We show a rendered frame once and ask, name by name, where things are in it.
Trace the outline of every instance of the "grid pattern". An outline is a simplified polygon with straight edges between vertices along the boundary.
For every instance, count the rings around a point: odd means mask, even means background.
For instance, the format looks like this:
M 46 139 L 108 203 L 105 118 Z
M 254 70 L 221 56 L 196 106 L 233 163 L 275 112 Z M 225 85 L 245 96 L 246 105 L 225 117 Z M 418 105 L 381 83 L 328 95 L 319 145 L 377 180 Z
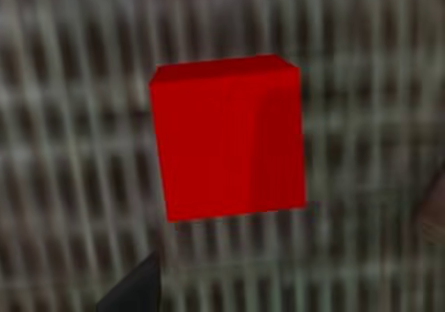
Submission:
M 164 311 L 443 311 L 412 205 L 444 140 L 442 0 L 0 0 L 0 311 L 93 311 L 157 249 Z M 309 206 L 163 216 L 155 65 L 303 75 Z

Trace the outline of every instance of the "brown object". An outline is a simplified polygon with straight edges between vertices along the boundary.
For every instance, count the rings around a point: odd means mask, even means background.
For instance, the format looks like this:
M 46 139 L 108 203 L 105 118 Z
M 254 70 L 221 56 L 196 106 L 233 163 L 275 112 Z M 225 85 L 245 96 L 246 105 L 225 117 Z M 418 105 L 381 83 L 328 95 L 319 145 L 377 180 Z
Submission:
M 419 223 L 422 234 L 434 243 L 445 243 L 445 174 L 442 173 L 421 205 Z

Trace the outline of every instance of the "black object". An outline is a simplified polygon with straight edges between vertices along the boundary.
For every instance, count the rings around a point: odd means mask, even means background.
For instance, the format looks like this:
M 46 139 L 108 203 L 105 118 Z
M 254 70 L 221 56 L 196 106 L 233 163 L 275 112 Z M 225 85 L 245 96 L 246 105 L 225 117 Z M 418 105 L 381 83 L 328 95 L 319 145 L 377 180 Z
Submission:
M 150 254 L 96 305 L 96 312 L 159 312 L 161 266 L 157 253 Z

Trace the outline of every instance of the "gray woven background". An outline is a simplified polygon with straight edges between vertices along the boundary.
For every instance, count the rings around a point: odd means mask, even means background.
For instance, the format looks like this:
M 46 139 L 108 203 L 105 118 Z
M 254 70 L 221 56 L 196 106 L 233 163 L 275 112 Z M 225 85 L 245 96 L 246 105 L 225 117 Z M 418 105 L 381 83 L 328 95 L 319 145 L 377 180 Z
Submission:
M 153 249 L 164 311 L 445 311 L 411 221 L 444 153 L 442 0 L 0 0 L 0 311 L 93 311 Z M 309 206 L 166 224 L 155 65 L 301 67 Z

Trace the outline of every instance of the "cube's front face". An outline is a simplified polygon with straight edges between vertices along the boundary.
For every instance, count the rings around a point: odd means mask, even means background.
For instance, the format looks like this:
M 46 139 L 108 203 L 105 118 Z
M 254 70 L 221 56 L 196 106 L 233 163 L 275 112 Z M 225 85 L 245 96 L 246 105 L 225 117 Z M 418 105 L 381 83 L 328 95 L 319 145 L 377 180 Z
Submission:
M 167 216 L 305 205 L 298 69 L 150 84 Z

